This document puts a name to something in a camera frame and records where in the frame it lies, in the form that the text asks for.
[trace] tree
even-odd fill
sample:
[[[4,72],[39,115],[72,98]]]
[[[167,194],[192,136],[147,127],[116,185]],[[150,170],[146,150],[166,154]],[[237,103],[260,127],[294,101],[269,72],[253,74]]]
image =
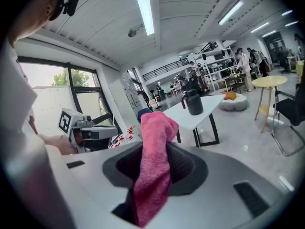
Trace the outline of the tree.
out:
[[[84,73],[80,72],[79,70],[71,69],[71,76],[73,86],[89,86],[87,80],[89,76]],[[66,69],[63,68],[62,74],[57,74],[54,76],[54,82],[52,86],[66,86],[67,85],[67,77],[66,77]]]

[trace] round wooden table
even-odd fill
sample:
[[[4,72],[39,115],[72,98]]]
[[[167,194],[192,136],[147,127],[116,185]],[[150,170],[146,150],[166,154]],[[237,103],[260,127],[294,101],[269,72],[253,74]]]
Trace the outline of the round wooden table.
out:
[[[264,122],[264,126],[262,128],[261,133],[263,133],[264,128],[266,126],[267,123],[267,119],[268,119],[268,115],[269,115],[269,108],[270,108],[270,103],[271,103],[271,94],[272,94],[272,87],[275,88],[275,90],[277,91],[277,86],[282,85],[284,83],[287,82],[287,78],[284,76],[266,76],[266,77],[262,77],[262,78],[258,78],[254,81],[252,81],[252,84],[256,87],[261,87],[262,91],[261,91],[261,98],[259,100],[259,104],[258,104],[258,109],[255,115],[254,120],[256,120],[258,112],[261,112],[263,115],[265,115],[265,122]],[[264,92],[264,87],[269,87],[269,99],[268,99],[268,104],[262,104],[262,99],[263,99],[263,92]]]

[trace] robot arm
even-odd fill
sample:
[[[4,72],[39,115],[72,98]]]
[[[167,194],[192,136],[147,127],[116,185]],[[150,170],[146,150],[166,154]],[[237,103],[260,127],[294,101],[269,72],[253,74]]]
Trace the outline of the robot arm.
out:
[[[78,153],[107,149],[111,137],[119,133],[116,126],[94,125],[89,115],[66,108],[61,111],[58,128]]]

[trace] camera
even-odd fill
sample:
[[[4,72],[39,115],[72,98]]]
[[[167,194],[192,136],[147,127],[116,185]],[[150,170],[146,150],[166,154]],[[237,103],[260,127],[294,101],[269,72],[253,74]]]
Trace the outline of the camera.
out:
[[[68,0],[64,4],[63,14],[68,14],[72,16],[75,13],[76,6],[79,0]]]

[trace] orange cushion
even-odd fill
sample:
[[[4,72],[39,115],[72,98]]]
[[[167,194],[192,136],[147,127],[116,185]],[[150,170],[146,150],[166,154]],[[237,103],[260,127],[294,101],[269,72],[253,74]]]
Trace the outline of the orange cushion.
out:
[[[225,100],[228,100],[228,99],[235,100],[235,98],[236,98],[235,92],[223,92],[223,94],[225,94],[225,97],[224,97]]]

